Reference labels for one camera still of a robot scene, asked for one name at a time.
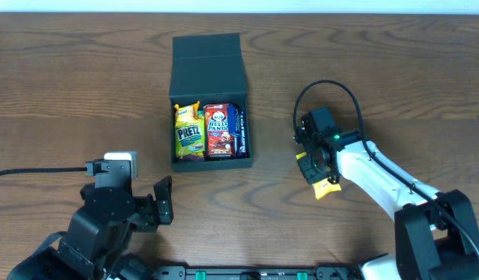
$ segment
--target snack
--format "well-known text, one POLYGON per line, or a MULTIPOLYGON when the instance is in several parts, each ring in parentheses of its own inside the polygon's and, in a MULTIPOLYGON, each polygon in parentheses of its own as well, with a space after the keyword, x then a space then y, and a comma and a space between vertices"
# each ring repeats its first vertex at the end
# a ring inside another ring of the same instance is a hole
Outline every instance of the snack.
POLYGON ((229 133, 228 107, 225 104, 205 105, 207 126, 207 156, 210 159, 231 159, 234 157, 234 137, 229 133))
POLYGON ((176 160, 204 161, 205 120, 203 111, 198 111, 200 101, 176 108, 176 160))
POLYGON ((235 120, 239 124, 239 135, 234 138, 234 150, 236 158, 243 159, 246 157, 245 111, 238 110, 235 120))

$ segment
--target open box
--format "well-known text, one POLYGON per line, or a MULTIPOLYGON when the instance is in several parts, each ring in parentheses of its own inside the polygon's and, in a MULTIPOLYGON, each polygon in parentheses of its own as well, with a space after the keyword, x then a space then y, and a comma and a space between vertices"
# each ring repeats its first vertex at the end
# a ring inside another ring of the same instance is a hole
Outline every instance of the open box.
POLYGON ((238 33, 173 38, 173 64, 170 78, 171 166, 175 172, 234 169, 252 166, 252 150, 248 108, 246 105, 246 74, 241 56, 238 33), (200 101, 203 106, 233 103, 245 111, 246 158, 177 162, 175 135, 175 104, 190 105, 200 101))

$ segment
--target cable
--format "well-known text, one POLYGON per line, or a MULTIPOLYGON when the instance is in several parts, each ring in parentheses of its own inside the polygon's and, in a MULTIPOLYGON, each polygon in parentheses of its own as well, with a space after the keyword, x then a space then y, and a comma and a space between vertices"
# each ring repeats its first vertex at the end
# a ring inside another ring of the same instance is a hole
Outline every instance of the cable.
POLYGON ((466 238, 466 240, 470 243, 470 245, 474 249, 474 253, 476 254, 476 257, 479 262, 479 247, 478 245, 473 241, 473 238, 467 233, 466 229, 464 229, 463 225, 457 221, 456 218, 452 217, 445 208, 440 206, 435 200, 430 198, 427 194, 425 194, 423 191, 421 191, 419 188, 416 187, 414 183, 410 183, 407 180, 405 180, 403 177, 401 177, 399 174, 397 174, 395 171, 391 170, 386 164, 384 164, 381 160, 378 159, 376 154, 374 152, 371 152, 369 147, 367 146, 367 143, 365 141, 366 136, 364 132, 364 121, 362 120, 362 113, 361 113, 361 108, 358 105, 357 98, 355 98, 354 94, 348 89, 345 85, 335 82, 333 80, 319 80, 311 83, 310 85, 306 86, 305 89, 300 93, 299 97, 296 100, 295 103, 295 109, 293 110, 293 128, 295 129, 296 133, 296 111, 298 109, 300 100, 302 99, 302 96, 309 90, 311 87, 321 84, 321 83, 330 83, 334 84, 336 86, 340 86, 344 91, 348 93, 348 95, 351 97, 352 101, 354 102, 355 105, 355 111, 357 112, 357 118, 358 118, 358 126, 361 131, 361 139, 362 139, 362 145, 364 146, 365 151, 368 153, 370 159, 376 161, 379 166, 381 166, 386 172, 391 174, 393 177, 397 178, 402 184, 404 184, 406 187, 409 187, 412 191, 415 191, 419 196, 424 198, 427 202, 429 202, 433 207, 440 212, 440 214, 448 221, 450 222, 454 227, 456 227, 459 232, 466 238))
POLYGON ((87 167, 65 167, 65 168, 19 168, 13 170, 1 170, 0 176, 19 173, 60 173, 60 172, 86 172, 87 167))

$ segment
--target red snack box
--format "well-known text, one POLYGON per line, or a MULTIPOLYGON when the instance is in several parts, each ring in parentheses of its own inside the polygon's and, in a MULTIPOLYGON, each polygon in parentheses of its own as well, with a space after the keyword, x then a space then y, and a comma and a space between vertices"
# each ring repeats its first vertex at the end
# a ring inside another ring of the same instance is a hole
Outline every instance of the red snack box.
POLYGON ((229 104, 204 106, 205 127, 207 128, 207 156, 210 159, 231 159, 234 155, 234 137, 229 133, 229 104))

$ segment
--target table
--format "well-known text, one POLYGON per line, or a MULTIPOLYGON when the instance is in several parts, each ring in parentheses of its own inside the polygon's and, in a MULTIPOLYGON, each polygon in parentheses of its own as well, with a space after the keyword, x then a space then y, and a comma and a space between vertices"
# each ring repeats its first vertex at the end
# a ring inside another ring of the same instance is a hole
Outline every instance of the table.
MULTIPOLYGON (((140 155, 136 195, 173 175, 175 219, 133 236, 152 264, 313 266, 394 251, 393 223, 367 194, 317 201, 295 162, 292 108, 317 79, 358 98, 371 139, 442 191, 467 194, 479 225, 479 16, 0 14, 0 170, 140 155), (241 33, 254 163, 173 173, 172 37, 241 33)), ((349 97, 317 86, 299 114, 349 97)), ((0 177, 0 279, 82 205, 81 173, 0 177)))

